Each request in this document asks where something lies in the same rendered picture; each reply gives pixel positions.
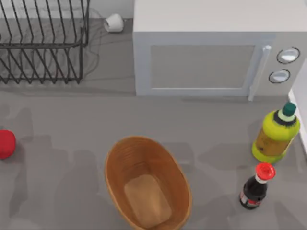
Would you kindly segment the brown wicker basket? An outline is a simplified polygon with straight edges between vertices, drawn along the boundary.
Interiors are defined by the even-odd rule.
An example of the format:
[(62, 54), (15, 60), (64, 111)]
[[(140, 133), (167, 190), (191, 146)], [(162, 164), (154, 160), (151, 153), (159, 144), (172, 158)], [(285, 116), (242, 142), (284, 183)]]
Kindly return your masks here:
[(104, 165), (111, 199), (133, 230), (181, 230), (191, 210), (190, 185), (181, 166), (159, 142), (126, 137)]

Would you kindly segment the pale microwave oven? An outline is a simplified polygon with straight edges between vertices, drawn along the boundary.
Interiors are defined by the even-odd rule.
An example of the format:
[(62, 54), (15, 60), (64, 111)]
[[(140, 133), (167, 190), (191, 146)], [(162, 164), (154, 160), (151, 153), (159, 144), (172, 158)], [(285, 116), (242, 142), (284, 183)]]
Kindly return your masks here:
[[(136, 94), (248, 98), (265, 45), (272, 49), (255, 97), (286, 96), (307, 60), (307, 0), (136, 0)], [(279, 63), (291, 47), (299, 58)], [(282, 69), (290, 78), (271, 83)]]

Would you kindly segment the white cup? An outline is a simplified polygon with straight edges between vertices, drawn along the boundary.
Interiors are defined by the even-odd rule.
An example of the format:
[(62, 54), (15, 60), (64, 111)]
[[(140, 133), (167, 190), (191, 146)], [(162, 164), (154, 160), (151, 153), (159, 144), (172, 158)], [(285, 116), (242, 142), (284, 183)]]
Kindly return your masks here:
[(104, 28), (109, 33), (120, 33), (124, 29), (124, 21), (119, 14), (112, 14), (104, 20)]

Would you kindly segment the yellow-green bottle with green cap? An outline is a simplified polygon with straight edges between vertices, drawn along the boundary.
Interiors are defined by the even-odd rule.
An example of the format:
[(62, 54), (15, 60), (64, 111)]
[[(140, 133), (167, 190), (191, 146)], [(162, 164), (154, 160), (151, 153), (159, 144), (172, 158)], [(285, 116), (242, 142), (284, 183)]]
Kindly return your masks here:
[(287, 102), (283, 108), (265, 115), (252, 145), (252, 154), (258, 161), (276, 163), (286, 155), (301, 127), (295, 112), (296, 105)]

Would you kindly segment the dark bottle with red cap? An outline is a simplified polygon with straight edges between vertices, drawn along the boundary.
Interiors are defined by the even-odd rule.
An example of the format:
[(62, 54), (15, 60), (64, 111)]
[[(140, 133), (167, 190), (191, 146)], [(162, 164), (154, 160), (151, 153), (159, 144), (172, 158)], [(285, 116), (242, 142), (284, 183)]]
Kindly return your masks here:
[(249, 210), (259, 207), (267, 193), (267, 182), (276, 176), (275, 167), (267, 162), (257, 164), (255, 174), (250, 177), (239, 193), (241, 205)]

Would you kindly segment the small microwave knob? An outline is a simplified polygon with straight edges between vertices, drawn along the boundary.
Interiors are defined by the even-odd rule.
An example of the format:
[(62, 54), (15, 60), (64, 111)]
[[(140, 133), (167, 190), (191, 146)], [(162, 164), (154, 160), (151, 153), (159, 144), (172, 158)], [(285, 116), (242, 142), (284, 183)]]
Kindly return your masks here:
[(279, 71), (272, 72), (269, 75), (268, 79), (273, 84), (280, 84), (286, 82), (290, 78), (290, 76), (291, 73), (288, 70), (282, 69)]

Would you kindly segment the large microwave knob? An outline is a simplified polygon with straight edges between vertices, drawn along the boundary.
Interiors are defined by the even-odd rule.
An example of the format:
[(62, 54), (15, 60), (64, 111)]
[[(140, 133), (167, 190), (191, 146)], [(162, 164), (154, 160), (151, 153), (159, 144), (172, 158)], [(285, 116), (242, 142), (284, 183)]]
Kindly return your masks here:
[(300, 50), (296, 47), (281, 50), (277, 55), (277, 61), (281, 64), (290, 64), (300, 56)]

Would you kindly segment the red apple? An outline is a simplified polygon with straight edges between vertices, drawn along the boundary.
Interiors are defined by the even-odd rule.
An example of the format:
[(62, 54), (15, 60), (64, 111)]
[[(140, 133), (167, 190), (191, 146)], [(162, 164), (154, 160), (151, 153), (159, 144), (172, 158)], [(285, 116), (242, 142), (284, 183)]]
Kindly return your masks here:
[(15, 149), (15, 135), (9, 130), (0, 130), (0, 160), (4, 160), (12, 156)]

